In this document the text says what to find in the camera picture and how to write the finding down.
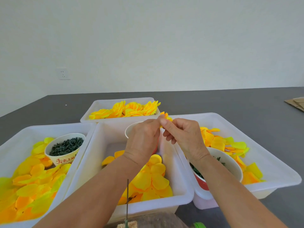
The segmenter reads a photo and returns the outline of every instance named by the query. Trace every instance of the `electrical outlet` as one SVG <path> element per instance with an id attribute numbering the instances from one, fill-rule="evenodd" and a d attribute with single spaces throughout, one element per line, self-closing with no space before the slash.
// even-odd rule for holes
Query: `electrical outlet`
<path id="1" fill-rule="evenodd" d="M 56 73 L 59 80 L 70 80 L 70 76 L 69 76 L 69 72 L 67 71 L 67 68 L 57 68 Z"/>

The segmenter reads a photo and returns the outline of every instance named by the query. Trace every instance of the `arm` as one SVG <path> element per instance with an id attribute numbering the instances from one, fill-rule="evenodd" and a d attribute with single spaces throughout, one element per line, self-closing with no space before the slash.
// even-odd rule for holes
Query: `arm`
<path id="1" fill-rule="evenodd" d="M 204 145 L 199 124 L 187 119 L 160 119 L 166 140 L 178 143 L 204 176 L 209 190 L 232 228 L 286 226 L 215 158 Z"/>
<path id="2" fill-rule="evenodd" d="M 149 161 L 160 135 L 159 120 L 136 125 L 125 153 L 41 219 L 34 228 L 103 227 L 110 219 L 129 182 Z"/>

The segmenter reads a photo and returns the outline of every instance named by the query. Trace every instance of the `white plastic bin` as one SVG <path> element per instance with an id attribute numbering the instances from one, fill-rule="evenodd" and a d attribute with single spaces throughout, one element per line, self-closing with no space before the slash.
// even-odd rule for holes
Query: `white plastic bin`
<path id="1" fill-rule="evenodd" d="M 30 126 L 27 127 L 11 139 L 0 146 L 0 173 L 1 177 L 11 177 L 14 170 L 18 165 L 23 162 L 27 157 L 31 155 L 32 146 L 42 141 L 46 137 L 57 138 L 69 133 L 81 133 L 86 136 L 75 160 L 73 161 L 66 178 L 64 179 L 60 189 L 58 190 L 56 197 L 51 204 L 49 211 L 54 209 L 60 204 L 67 192 L 68 187 L 72 181 L 72 178 L 82 160 L 82 157 L 86 151 L 86 148 L 94 133 L 96 123 L 74 123 L 74 124 L 61 124 L 61 125 L 47 125 L 47 126 Z M 40 219 L 33 219 L 24 222 L 14 222 L 4 225 L 0 225 L 1 228 L 27 228 L 34 226 Z"/>
<path id="2" fill-rule="evenodd" d="M 97 174 L 101 170 L 101 162 L 107 156 L 113 156 L 115 151 L 125 149 L 127 142 L 125 129 L 130 124 L 142 119 L 132 117 L 130 120 L 128 122 L 103 121 L 97 124 L 65 198 Z M 161 155 L 166 166 L 165 178 L 170 181 L 173 197 L 129 204 L 128 214 L 130 217 L 160 211 L 174 213 L 179 205 L 187 204 L 193 199 L 192 184 L 184 173 L 184 167 L 173 145 L 167 142 L 163 136 L 160 136 L 158 148 L 158 154 Z M 125 216 L 126 205 L 117 206 L 109 223 L 124 219 Z"/>
<path id="3" fill-rule="evenodd" d="M 99 111 L 100 109 L 111 109 L 115 103 L 121 102 L 121 101 L 126 101 L 126 104 L 135 101 L 137 103 L 144 105 L 144 104 L 147 104 L 149 101 L 154 102 L 154 98 L 124 98 L 124 99 L 96 100 L 93 102 L 93 104 L 90 106 L 90 108 L 86 111 L 86 113 L 82 116 L 82 118 L 80 119 L 80 122 L 96 122 L 97 123 L 97 122 L 102 122 L 104 120 L 120 120 L 121 121 L 121 120 L 126 120 L 126 119 L 128 120 L 129 118 L 132 118 L 132 117 L 126 117 L 126 118 L 93 119 L 93 120 L 89 119 L 89 115 L 92 112 Z M 157 108 L 155 115 L 137 116 L 137 118 L 141 118 L 138 120 L 138 122 L 141 122 L 146 119 L 157 118 L 159 115 L 160 115 L 160 111 Z"/>
<path id="4" fill-rule="evenodd" d="M 216 135 L 222 136 L 224 138 L 231 136 L 235 141 L 246 142 L 250 150 L 246 154 L 246 157 L 241 159 L 246 165 L 250 165 L 251 163 L 255 162 L 264 175 L 263 179 L 266 180 L 266 182 L 245 185 L 245 187 L 258 199 L 267 197 L 277 188 L 298 185 L 302 181 L 300 175 L 292 168 L 280 161 L 277 157 L 261 147 L 259 144 L 257 144 L 255 141 L 253 141 L 251 138 L 249 138 L 247 135 L 245 135 L 243 132 L 238 130 L 235 126 L 233 126 L 231 123 L 216 113 L 171 115 L 171 117 L 173 119 L 185 118 L 195 120 L 200 124 L 200 126 L 205 126 L 208 128 L 219 128 L 221 131 L 215 132 L 214 134 Z M 192 185 L 195 191 L 193 202 L 196 207 L 199 209 L 216 207 L 217 204 L 213 199 L 211 193 L 209 191 L 203 190 L 197 183 L 192 169 L 180 147 L 175 144 L 175 148 L 178 152 L 181 162 L 184 165 L 189 179 L 192 181 Z"/>

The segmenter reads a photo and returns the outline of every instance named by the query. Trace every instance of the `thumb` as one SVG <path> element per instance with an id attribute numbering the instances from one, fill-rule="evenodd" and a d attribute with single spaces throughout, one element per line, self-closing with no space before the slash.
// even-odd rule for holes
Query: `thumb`
<path id="1" fill-rule="evenodd" d="M 181 130 L 177 128 L 172 122 L 170 122 L 168 119 L 160 118 L 159 119 L 162 127 L 167 130 L 175 139 L 179 138 Z"/>

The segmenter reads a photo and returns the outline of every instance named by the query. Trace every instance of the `fingernail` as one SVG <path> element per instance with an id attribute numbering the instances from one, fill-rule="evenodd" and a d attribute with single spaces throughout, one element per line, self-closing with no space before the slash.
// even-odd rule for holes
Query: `fingernail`
<path id="1" fill-rule="evenodd" d="M 162 126 L 165 126 L 167 124 L 167 119 L 165 119 L 165 118 L 161 118 L 161 119 L 159 119 L 159 121 L 162 124 Z"/>

